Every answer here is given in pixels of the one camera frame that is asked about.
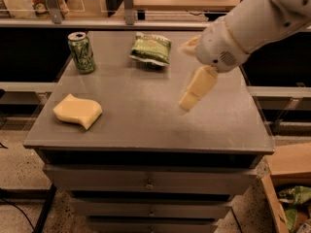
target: cable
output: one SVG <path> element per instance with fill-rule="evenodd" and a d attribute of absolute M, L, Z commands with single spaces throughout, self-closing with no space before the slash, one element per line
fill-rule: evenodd
<path fill-rule="evenodd" d="M 10 201 L 8 201 L 8 200 L 6 200 L 6 199 L 4 199 L 4 198 L 0 198 L 0 199 L 1 199 L 2 201 L 4 201 L 5 203 L 7 203 L 7 204 L 9 204 L 9 205 L 11 205 L 11 206 L 17 208 L 21 213 L 23 213 L 23 215 L 24 215 L 24 216 L 26 217 L 26 219 L 28 220 L 28 222 L 29 222 L 31 228 L 32 228 L 33 230 L 35 230 L 35 227 L 34 227 L 33 224 L 31 223 L 29 217 L 27 216 L 27 214 L 26 214 L 20 207 L 16 206 L 16 205 L 13 204 L 12 202 L 10 202 Z"/>
<path fill-rule="evenodd" d="M 235 212 L 233 211 L 233 207 L 231 208 L 231 211 L 232 211 L 233 217 L 236 221 L 236 224 L 239 227 L 240 232 L 243 233 L 242 228 L 241 228 L 241 224 L 240 224 L 239 220 L 237 219 Z"/>
<path fill-rule="evenodd" d="M 8 149 L 8 147 L 4 146 L 2 143 L 0 143 L 0 149 Z"/>

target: beige foam block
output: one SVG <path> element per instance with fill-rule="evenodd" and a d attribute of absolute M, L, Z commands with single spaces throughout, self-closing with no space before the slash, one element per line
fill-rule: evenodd
<path fill-rule="evenodd" d="M 179 101 L 179 107 L 189 112 L 217 83 L 218 72 L 212 66 L 198 68 Z"/>
<path fill-rule="evenodd" d="M 65 122 L 77 123 L 88 130 L 102 114 L 101 106 L 93 100 L 81 99 L 68 94 L 53 111 L 56 117 Z"/>

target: drawer handle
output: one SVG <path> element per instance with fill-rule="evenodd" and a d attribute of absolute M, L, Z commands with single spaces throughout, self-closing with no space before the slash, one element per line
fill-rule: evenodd
<path fill-rule="evenodd" d="M 154 231 L 154 228 L 153 228 L 153 227 L 150 227 L 150 229 L 149 229 L 149 233 L 155 233 L 155 231 Z"/>
<path fill-rule="evenodd" d="M 147 190 L 152 190 L 154 189 L 154 185 L 152 184 L 152 180 L 148 179 L 147 183 L 145 184 L 145 188 Z"/>
<path fill-rule="evenodd" d="M 156 216 L 156 215 L 155 215 L 155 213 L 154 213 L 154 210 L 150 210 L 150 212 L 149 212 L 149 216 L 150 216 L 150 217 L 154 217 L 154 216 Z"/>

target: soda can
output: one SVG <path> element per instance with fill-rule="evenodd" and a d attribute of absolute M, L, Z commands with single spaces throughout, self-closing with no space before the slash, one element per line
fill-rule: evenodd
<path fill-rule="evenodd" d="M 68 36 L 71 56 L 81 74 L 95 70 L 95 61 L 89 38 L 85 32 L 74 32 Z"/>

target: floor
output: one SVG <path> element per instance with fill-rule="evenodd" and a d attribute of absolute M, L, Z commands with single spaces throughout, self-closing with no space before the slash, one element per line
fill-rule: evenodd
<path fill-rule="evenodd" d="M 2 189 L 49 189 L 50 181 L 42 172 L 43 162 L 33 150 L 26 150 L 23 140 L 34 119 L 12 117 L 0 129 L 0 188 Z M 290 126 L 287 136 L 274 137 L 275 145 L 311 142 L 310 127 Z M 257 167 L 258 178 L 243 196 L 233 200 L 233 211 L 219 222 L 216 233 L 271 233 L 273 222 L 262 189 L 260 178 L 269 173 L 265 159 Z M 41 200 L 10 200 L 19 206 L 36 224 L 41 212 Z M 30 233 L 30 223 L 14 206 L 0 201 L 0 232 Z M 75 213 L 69 204 L 69 196 L 58 190 L 46 220 L 45 233 L 90 233 L 85 218 Z"/>

